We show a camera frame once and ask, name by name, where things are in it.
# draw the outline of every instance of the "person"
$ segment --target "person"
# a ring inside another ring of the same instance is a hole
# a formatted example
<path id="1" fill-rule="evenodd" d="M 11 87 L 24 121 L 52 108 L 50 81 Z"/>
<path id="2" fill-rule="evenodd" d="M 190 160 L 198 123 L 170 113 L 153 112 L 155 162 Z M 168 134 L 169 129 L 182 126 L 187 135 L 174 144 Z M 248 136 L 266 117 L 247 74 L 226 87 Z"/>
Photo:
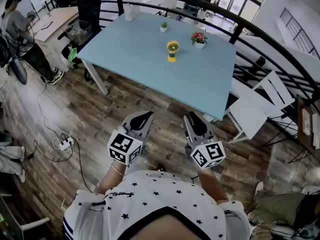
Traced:
<path id="1" fill-rule="evenodd" d="M 18 175 L 22 183 L 26 180 L 25 169 L 12 159 L 24 160 L 24 146 L 0 146 L 0 173 Z"/>
<path id="2" fill-rule="evenodd" d="M 1 22 L 4 38 L 13 56 L 21 57 L 49 83 L 55 85 L 64 76 L 64 72 L 58 72 L 57 68 L 51 69 L 45 54 L 28 31 L 34 14 L 30 13 L 30 16 L 25 18 L 21 12 L 16 10 L 19 1 L 7 0 L 5 3 L 5 12 Z"/>
<path id="3" fill-rule="evenodd" d="M 264 190 L 264 183 L 258 183 L 254 203 L 256 207 L 249 213 L 254 225 L 284 222 L 297 232 L 303 232 L 308 239 L 314 239 L 320 232 L 320 194 L 303 193 L 271 194 Z"/>
<path id="4" fill-rule="evenodd" d="M 250 238 L 242 203 L 228 200 L 211 169 L 197 170 L 200 187 L 165 171 L 125 176 L 126 168 L 114 161 L 94 193 L 76 192 L 63 217 L 66 239 Z"/>

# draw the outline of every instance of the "white chair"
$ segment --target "white chair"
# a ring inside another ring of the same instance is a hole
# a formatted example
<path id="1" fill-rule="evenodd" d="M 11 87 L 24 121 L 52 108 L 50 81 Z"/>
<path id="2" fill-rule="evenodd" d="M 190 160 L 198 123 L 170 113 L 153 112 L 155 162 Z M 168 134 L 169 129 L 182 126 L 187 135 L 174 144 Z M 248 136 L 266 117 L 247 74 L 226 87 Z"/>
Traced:
<path id="1" fill-rule="evenodd" d="M 265 90 L 272 103 L 255 92 L 258 88 Z M 281 116 L 281 110 L 295 101 L 275 71 L 271 71 L 253 89 L 232 78 L 230 93 L 239 99 L 224 114 L 228 115 L 239 133 L 229 143 L 252 139 L 267 117 Z M 203 117 L 208 122 L 216 121 L 207 114 Z"/>
<path id="2" fill-rule="evenodd" d="M 267 120 L 264 111 L 252 103 L 246 96 L 239 98 L 224 113 L 227 115 L 238 134 L 229 143 L 251 140 Z"/>
<path id="3" fill-rule="evenodd" d="M 265 90 L 274 105 L 270 106 L 269 109 L 264 109 L 264 113 L 267 117 L 274 113 L 278 113 L 295 101 L 275 71 L 271 71 L 255 87 L 253 87 L 252 90 L 254 91 L 260 87 Z"/>

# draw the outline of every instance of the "metal railing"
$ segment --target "metal railing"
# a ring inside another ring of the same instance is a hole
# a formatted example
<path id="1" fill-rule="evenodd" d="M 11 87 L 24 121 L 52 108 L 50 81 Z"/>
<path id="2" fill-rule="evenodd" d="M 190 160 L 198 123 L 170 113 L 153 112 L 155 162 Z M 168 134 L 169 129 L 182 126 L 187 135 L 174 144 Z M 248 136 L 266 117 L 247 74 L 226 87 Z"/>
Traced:
<path id="1" fill-rule="evenodd" d="M 133 1 L 123 1 L 123 0 L 103 0 L 102 3 L 116 3 L 118 7 L 118 11 L 112 11 L 112 13 L 117 13 L 118 15 L 121 15 L 124 13 L 124 4 L 132 4 L 132 5 L 137 5 L 137 6 L 142 6 L 142 7 L 149 7 L 153 9 L 157 9 L 159 11 L 165 11 L 168 13 L 173 13 L 176 15 L 180 15 L 182 17 L 190 18 L 194 21 L 197 21 L 199 23 L 205 24 L 207 26 L 213 27 L 224 34 L 230 36 L 229 43 L 235 44 L 236 42 L 241 42 L 242 44 L 246 45 L 247 47 L 251 48 L 254 52 L 258 53 L 262 57 L 264 57 L 267 61 L 269 61 L 273 66 L 277 68 L 277 74 L 281 76 L 282 79 L 285 79 L 285 84 L 290 83 L 288 87 L 290 88 L 295 88 L 299 90 L 304 98 L 307 100 L 309 104 L 313 104 L 314 101 L 320 99 L 320 89 L 318 86 L 318 83 L 316 83 L 313 78 L 309 75 L 309 73 L 306 71 L 306 69 L 302 66 L 302 64 L 286 49 L 284 48 L 280 43 L 278 43 L 276 40 L 274 40 L 271 36 L 269 36 L 267 33 L 265 33 L 263 30 L 258 28 L 257 26 L 253 25 L 249 21 L 239 17 L 238 15 L 225 10 L 215 4 L 209 3 L 204 0 L 178 0 L 185 2 L 189 5 L 202 8 L 205 10 L 212 11 L 214 13 L 223 15 L 224 17 L 234 21 L 237 24 L 237 27 L 235 28 L 235 31 L 233 33 L 212 24 L 211 22 L 206 21 L 205 19 L 200 19 L 196 16 L 186 14 L 182 10 L 177 10 L 177 9 L 169 9 L 157 5 L 152 5 L 152 4 L 147 4 L 147 3 L 141 3 L 141 2 L 133 2 Z M 113 21 L 113 19 L 107 19 L 107 18 L 100 18 L 102 21 Z M 299 76 L 300 78 L 303 79 L 303 81 L 300 81 L 298 78 L 293 76 L 292 74 L 289 74 L 287 71 L 285 71 L 275 60 L 273 60 L 271 57 L 269 57 L 267 54 L 265 54 L 263 51 L 259 50 L 256 48 L 254 45 L 251 43 L 247 42 L 243 38 L 240 37 L 240 34 L 242 33 L 243 29 L 247 29 L 251 31 L 256 37 L 261 38 L 264 40 L 266 43 L 268 43 L 271 47 L 273 47 L 278 53 L 280 53 L 285 59 L 287 59 L 295 68 L 296 70 L 302 75 Z M 236 69 L 235 72 L 239 72 L 239 70 L 242 72 L 243 76 L 246 76 L 247 79 L 249 80 L 254 80 L 254 81 L 260 81 L 261 77 L 266 76 L 269 71 L 262 68 L 261 66 L 257 65 L 254 61 L 246 57 L 245 55 L 241 54 L 240 52 L 237 52 L 236 55 L 245 61 L 249 62 L 251 65 L 255 66 L 257 69 L 255 75 L 252 74 L 248 69 L 245 67 L 235 64 L 234 68 Z M 248 83 L 248 80 L 244 81 L 241 76 L 238 75 L 233 75 L 234 78 L 237 80 L 241 81 L 242 83 L 245 83 L 247 86 L 250 86 Z M 260 90 L 256 90 L 258 93 L 260 93 L 262 96 L 264 96 L 267 100 L 270 101 L 270 98 L 265 95 L 263 92 Z"/>
<path id="2" fill-rule="evenodd" d="M 316 50 L 314 44 L 312 43 L 304 29 L 301 27 L 301 25 L 297 22 L 295 17 L 293 17 L 286 8 L 284 8 L 283 12 L 281 13 L 280 19 L 282 19 L 285 27 L 292 35 L 292 40 L 296 43 L 299 50 L 313 55 L 320 61 L 319 53 Z"/>

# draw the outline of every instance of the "shoe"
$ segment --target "shoe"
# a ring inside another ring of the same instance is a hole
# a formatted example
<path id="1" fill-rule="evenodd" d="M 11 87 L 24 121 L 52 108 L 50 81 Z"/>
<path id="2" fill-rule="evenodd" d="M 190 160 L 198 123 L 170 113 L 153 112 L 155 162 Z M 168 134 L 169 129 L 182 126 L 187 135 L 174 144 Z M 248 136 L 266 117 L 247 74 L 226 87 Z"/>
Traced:
<path id="1" fill-rule="evenodd" d="M 21 158 L 20 160 L 24 160 L 25 159 L 25 152 L 26 152 L 26 148 L 24 146 L 21 147 Z"/>
<path id="2" fill-rule="evenodd" d="M 54 67 L 53 69 L 51 69 L 51 71 L 54 75 L 56 75 L 58 73 L 58 68 Z"/>
<path id="3" fill-rule="evenodd" d="M 22 169 L 22 175 L 19 176 L 21 183 L 24 183 L 26 181 L 26 171 L 25 169 Z"/>
<path id="4" fill-rule="evenodd" d="M 264 183 L 263 181 L 260 181 L 258 185 L 256 185 L 254 197 L 256 197 L 257 193 L 262 190 L 264 190 Z"/>
<path id="5" fill-rule="evenodd" d="M 51 80 L 50 83 L 54 86 L 56 83 L 59 82 L 59 80 L 64 76 L 64 74 L 65 72 L 60 71 L 53 77 L 53 80 Z"/>

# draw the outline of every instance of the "small potted plant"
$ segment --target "small potted plant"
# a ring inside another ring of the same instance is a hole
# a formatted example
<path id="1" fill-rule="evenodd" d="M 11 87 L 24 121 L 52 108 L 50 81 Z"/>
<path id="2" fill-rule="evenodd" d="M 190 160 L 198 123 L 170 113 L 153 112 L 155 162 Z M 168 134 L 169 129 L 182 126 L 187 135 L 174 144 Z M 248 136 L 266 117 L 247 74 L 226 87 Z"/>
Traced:
<path id="1" fill-rule="evenodd" d="M 168 23 L 164 22 L 160 26 L 161 32 L 166 32 L 168 30 Z"/>
<path id="2" fill-rule="evenodd" d="M 200 32 L 194 32 L 191 37 L 192 44 L 197 49 L 202 49 L 205 46 L 207 43 L 206 39 L 208 38 L 205 36 L 205 34 Z"/>

